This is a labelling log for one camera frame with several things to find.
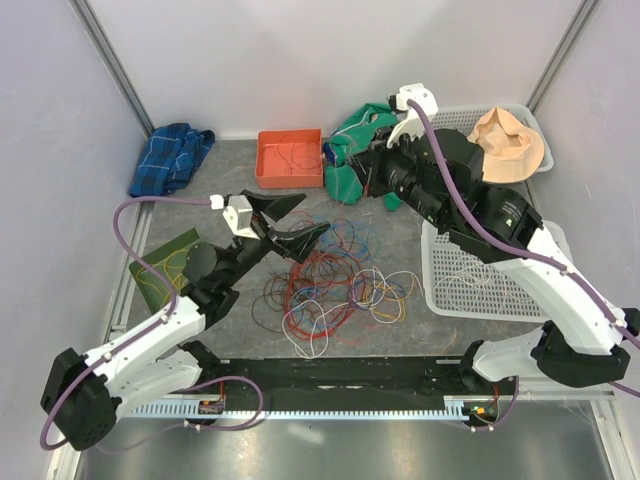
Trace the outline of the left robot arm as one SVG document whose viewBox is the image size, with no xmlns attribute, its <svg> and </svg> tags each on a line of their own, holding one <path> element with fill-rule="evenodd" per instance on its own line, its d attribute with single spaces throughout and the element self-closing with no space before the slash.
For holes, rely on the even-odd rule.
<svg viewBox="0 0 640 480">
<path fill-rule="evenodd" d="M 40 401 L 47 415 L 41 448 L 87 450 L 143 404 L 177 391 L 215 389 L 220 371 L 194 338 L 226 317 L 239 297 L 236 284 L 268 254 L 297 263 L 310 256 L 329 230 L 328 222 L 295 231 L 274 227 L 305 198 L 303 193 L 244 190 L 187 200 L 189 206 L 220 212 L 232 233 L 231 244 L 194 245 L 183 269 L 184 288 L 154 274 L 169 291 L 165 306 L 112 341 L 83 354 L 68 348 L 55 357 Z"/>
</svg>

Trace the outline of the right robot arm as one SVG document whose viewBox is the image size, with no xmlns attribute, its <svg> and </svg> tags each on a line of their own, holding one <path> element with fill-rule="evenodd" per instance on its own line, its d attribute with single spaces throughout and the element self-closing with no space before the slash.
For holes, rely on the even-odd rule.
<svg viewBox="0 0 640 480">
<path fill-rule="evenodd" d="M 639 311 L 594 301 L 575 282 L 570 261 L 555 244 L 540 214 L 517 191 L 482 179 L 484 153 L 455 129 L 435 137 L 473 218 L 467 220 L 448 192 L 427 136 L 401 137 L 387 145 L 390 128 L 379 129 L 367 150 L 349 160 L 367 193 L 395 194 L 450 242 L 512 279 L 544 311 L 535 330 L 501 341 L 478 340 L 466 350 L 458 381 L 483 392 L 508 377 L 547 377 L 583 388 L 618 386 L 630 363 L 621 343 L 639 334 Z"/>
</svg>

